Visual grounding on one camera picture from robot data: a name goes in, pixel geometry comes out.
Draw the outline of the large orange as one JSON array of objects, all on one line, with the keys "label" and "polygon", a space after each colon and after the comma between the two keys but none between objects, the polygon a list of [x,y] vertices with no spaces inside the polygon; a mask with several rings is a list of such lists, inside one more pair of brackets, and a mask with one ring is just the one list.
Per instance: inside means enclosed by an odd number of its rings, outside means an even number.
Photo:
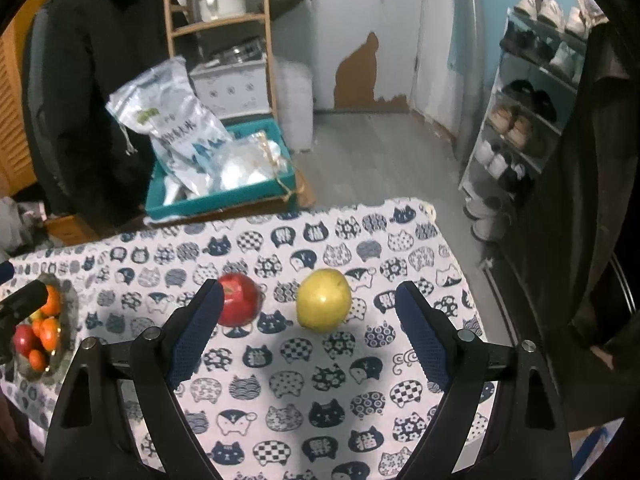
[{"label": "large orange", "polygon": [[60,323],[57,318],[45,318],[42,320],[39,339],[43,349],[49,353],[55,352],[56,348],[58,348],[60,333]]},{"label": "large orange", "polygon": [[62,296],[60,291],[54,285],[46,285],[47,300],[40,308],[40,312],[44,318],[55,318],[62,311]]}]

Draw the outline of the green apple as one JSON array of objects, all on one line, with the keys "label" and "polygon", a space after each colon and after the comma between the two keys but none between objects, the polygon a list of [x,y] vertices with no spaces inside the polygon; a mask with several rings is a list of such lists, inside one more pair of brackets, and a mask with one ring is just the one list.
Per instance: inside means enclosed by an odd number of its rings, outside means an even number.
[{"label": "green apple", "polygon": [[329,333],[345,321],[352,307],[352,290],[335,269],[309,274],[296,295],[296,315],[300,326],[317,333]]}]

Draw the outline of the red apple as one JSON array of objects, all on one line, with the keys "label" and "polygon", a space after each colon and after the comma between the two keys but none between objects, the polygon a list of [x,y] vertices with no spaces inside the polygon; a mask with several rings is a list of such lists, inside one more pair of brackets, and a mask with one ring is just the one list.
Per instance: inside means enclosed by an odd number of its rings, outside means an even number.
[{"label": "red apple", "polygon": [[40,339],[29,324],[18,324],[13,335],[15,350],[24,358],[28,358],[32,350],[40,349]]},{"label": "red apple", "polygon": [[241,273],[222,274],[218,283],[224,290],[224,306],[218,323],[239,327],[253,322],[262,308],[262,292],[256,283]]}]

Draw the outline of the small orange front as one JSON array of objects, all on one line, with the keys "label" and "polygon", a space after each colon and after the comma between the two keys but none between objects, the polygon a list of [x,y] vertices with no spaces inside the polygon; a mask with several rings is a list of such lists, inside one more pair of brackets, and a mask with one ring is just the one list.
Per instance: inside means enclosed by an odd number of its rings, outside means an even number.
[{"label": "small orange front", "polygon": [[32,321],[32,331],[34,332],[36,337],[40,337],[42,321],[40,318],[38,320]]}]

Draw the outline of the green glass bowl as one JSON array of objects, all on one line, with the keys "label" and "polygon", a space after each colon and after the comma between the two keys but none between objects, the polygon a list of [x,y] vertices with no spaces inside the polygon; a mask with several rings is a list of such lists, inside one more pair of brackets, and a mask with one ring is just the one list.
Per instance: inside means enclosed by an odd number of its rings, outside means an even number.
[{"label": "green glass bowl", "polygon": [[70,365],[78,332],[78,297],[72,283],[38,276],[49,298],[12,330],[9,349],[17,373],[29,382],[60,382]]}]

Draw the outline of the orange louvered wardrobe door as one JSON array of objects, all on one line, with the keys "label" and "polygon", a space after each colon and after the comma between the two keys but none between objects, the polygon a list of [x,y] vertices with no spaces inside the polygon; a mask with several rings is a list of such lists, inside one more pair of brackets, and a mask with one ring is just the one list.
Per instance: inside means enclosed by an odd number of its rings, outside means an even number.
[{"label": "orange louvered wardrobe door", "polygon": [[0,142],[1,196],[12,196],[37,181],[24,129],[14,22],[1,35]]}]

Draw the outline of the white printed rice bag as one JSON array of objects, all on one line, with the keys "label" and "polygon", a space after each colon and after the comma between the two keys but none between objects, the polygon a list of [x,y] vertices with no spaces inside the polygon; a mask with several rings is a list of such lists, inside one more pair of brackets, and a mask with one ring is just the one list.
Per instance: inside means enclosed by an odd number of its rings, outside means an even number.
[{"label": "white printed rice bag", "polygon": [[213,159],[234,136],[196,96],[185,58],[168,58],[130,80],[106,109],[124,130],[148,136],[160,166],[189,192],[213,192]]}]

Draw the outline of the clear plastic bag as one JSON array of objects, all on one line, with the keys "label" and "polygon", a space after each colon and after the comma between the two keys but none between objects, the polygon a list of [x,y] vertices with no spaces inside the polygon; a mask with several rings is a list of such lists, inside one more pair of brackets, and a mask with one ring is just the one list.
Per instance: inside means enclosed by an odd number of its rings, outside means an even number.
[{"label": "clear plastic bag", "polygon": [[215,188],[222,192],[277,180],[290,170],[290,163],[280,145],[259,130],[224,144],[216,151],[213,167]]}]

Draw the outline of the black hanging coat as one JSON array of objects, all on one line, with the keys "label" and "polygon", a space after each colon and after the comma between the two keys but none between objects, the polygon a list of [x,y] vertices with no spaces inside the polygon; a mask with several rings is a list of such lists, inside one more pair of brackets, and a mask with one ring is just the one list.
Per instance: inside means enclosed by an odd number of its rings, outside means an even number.
[{"label": "black hanging coat", "polygon": [[25,41],[22,100],[38,183],[54,214],[93,229],[140,214],[155,155],[122,131],[110,96],[167,58],[163,0],[48,0]]}]

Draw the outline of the white storage cabinet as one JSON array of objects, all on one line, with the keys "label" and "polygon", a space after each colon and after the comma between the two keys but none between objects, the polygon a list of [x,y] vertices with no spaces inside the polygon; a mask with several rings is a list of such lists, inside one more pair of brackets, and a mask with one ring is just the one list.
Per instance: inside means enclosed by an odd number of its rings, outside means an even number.
[{"label": "white storage cabinet", "polygon": [[220,120],[269,114],[266,61],[195,67],[190,78],[196,96]]}]

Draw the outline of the grey shoe rack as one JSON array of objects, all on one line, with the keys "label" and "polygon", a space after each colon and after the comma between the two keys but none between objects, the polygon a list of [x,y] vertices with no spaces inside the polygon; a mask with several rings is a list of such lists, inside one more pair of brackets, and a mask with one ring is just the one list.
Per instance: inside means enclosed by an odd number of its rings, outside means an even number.
[{"label": "grey shoe rack", "polygon": [[506,11],[500,58],[459,188],[477,240],[495,243],[558,147],[586,42],[523,3]]}]

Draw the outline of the steel pot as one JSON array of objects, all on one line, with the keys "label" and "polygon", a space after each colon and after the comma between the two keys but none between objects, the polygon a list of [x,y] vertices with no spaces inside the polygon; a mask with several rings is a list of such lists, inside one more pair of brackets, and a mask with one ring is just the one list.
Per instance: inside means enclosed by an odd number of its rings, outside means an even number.
[{"label": "steel pot", "polygon": [[242,44],[215,53],[210,62],[213,66],[219,66],[258,61],[264,56],[265,48],[265,40],[259,37],[250,38]]}]

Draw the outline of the white door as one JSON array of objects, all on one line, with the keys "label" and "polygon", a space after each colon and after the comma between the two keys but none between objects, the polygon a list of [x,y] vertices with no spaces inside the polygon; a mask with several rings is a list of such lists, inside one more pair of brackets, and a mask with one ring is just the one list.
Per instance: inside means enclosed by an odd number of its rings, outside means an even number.
[{"label": "white door", "polygon": [[311,0],[317,110],[414,110],[460,126],[456,0]]}]

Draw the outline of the white enamel pot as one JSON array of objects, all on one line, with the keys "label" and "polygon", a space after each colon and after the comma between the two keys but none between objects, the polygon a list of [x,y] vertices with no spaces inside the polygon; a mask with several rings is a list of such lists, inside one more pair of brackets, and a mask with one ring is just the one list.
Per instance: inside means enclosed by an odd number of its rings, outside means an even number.
[{"label": "white enamel pot", "polygon": [[247,12],[247,0],[200,0],[198,8],[203,22],[238,18]]}]

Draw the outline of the grey vertical pipe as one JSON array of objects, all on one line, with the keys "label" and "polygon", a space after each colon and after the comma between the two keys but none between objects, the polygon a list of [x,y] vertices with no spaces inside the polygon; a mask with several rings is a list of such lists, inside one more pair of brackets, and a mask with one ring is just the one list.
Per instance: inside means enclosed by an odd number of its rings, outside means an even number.
[{"label": "grey vertical pipe", "polygon": [[482,0],[454,0],[456,46],[462,62],[460,127],[454,156],[467,162],[480,125],[484,98],[485,24]]}]

